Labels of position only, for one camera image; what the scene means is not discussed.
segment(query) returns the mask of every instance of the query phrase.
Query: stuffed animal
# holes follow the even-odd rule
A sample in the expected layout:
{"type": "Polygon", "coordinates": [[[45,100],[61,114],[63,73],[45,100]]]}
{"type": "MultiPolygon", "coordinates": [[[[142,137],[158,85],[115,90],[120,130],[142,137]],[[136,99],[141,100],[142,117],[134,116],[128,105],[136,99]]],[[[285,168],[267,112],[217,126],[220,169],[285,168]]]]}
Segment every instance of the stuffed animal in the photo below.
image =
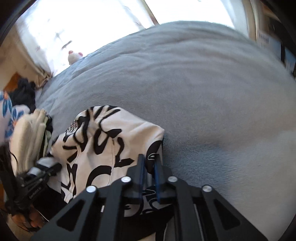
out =
{"type": "Polygon", "coordinates": [[[77,62],[82,57],[83,57],[83,54],[81,52],[74,53],[72,50],[70,50],[69,51],[69,56],[68,56],[69,65],[74,64],[75,62],[77,62]]]}

